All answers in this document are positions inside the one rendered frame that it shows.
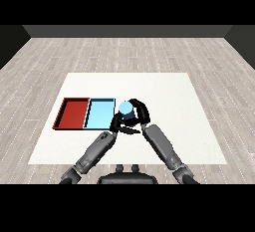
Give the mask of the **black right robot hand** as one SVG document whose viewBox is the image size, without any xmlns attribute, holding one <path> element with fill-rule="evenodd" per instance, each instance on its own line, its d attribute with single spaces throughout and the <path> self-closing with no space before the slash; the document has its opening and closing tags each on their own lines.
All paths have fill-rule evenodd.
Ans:
<svg viewBox="0 0 255 232">
<path fill-rule="evenodd" d="M 130 99 L 128 102 L 132 104 L 134 117 L 139 119 L 140 124 L 147 124 L 150 122 L 149 112 L 144 103 L 137 99 Z"/>
</svg>

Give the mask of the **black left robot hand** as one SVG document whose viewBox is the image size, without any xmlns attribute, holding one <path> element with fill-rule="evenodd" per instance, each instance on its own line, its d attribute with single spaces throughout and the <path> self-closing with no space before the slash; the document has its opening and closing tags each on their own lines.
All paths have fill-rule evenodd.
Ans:
<svg viewBox="0 0 255 232">
<path fill-rule="evenodd" d="M 115 133 L 123 132 L 126 134 L 139 133 L 139 130 L 131 128 L 132 125 L 137 125 L 138 123 L 139 123 L 139 119 L 136 117 L 124 119 L 121 113 L 117 113 L 114 115 L 112 119 L 112 122 L 110 125 L 110 131 Z"/>
</svg>

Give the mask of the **small blue can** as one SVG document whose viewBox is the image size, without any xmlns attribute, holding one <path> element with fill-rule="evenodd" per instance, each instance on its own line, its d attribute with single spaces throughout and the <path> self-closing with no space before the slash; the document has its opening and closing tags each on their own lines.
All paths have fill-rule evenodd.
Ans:
<svg viewBox="0 0 255 232">
<path fill-rule="evenodd" d="M 119 112 L 122 114 L 124 120 L 134 118 L 133 106 L 128 101 L 122 102 L 119 105 Z"/>
</svg>

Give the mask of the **light blue shallow open box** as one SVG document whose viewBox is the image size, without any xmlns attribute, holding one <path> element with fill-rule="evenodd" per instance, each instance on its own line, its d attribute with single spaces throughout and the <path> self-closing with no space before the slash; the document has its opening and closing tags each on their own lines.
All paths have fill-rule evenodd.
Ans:
<svg viewBox="0 0 255 232">
<path fill-rule="evenodd" d="M 115 115 L 114 98 L 91 98 L 84 119 L 84 130 L 109 129 Z"/>
</svg>

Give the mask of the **red shallow open box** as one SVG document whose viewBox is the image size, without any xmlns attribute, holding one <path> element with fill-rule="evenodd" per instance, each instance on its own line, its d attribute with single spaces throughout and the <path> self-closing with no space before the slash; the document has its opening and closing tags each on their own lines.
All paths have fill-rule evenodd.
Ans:
<svg viewBox="0 0 255 232">
<path fill-rule="evenodd" d="M 82 130 L 89 98 L 64 98 L 55 122 L 54 130 Z"/>
</svg>

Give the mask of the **dark grey robot body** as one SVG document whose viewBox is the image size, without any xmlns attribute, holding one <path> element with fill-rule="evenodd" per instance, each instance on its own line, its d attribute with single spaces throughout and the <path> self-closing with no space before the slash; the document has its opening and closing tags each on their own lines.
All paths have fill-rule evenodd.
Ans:
<svg viewBox="0 0 255 232">
<path fill-rule="evenodd" d="M 154 176 L 141 173 L 137 164 L 131 166 L 131 172 L 124 172 L 124 166 L 118 164 L 116 171 L 101 176 L 98 184 L 157 184 L 157 180 Z"/>
</svg>

